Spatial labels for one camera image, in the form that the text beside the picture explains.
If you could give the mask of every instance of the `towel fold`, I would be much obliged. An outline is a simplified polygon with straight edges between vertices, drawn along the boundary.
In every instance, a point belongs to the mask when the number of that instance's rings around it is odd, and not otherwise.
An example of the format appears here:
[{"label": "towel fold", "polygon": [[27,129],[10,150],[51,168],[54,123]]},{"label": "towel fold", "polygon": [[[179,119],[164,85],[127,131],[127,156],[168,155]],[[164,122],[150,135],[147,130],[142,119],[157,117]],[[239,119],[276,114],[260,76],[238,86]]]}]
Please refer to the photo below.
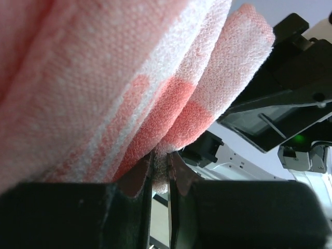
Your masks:
[{"label": "towel fold", "polygon": [[111,182],[199,137],[271,52],[231,0],[0,3],[0,192],[20,181]]}]

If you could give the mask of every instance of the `towel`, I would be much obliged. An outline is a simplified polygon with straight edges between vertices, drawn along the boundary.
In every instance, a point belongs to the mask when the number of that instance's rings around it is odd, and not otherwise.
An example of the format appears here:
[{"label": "towel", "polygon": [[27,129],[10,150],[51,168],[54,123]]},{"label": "towel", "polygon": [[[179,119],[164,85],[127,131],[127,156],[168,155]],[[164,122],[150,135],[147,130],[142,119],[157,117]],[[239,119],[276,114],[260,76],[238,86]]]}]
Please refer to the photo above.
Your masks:
[{"label": "towel", "polygon": [[0,192],[21,181],[114,182],[151,150],[193,142],[271,52],[231,0],[3,0]]}]

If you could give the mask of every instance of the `green led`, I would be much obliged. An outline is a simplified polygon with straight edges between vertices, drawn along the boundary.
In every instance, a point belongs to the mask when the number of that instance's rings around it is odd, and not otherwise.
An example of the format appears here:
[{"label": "green led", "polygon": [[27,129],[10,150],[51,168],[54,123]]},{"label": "green led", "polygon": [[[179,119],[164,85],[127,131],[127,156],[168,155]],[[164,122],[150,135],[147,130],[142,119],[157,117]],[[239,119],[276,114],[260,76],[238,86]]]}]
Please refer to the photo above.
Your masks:
[{"label": "green led", "polygon": [[306,138],[302,135],[296,135],[294,138],[293,138],[294,142],[298,143],[298,144],[302,144],[305,142]]}]

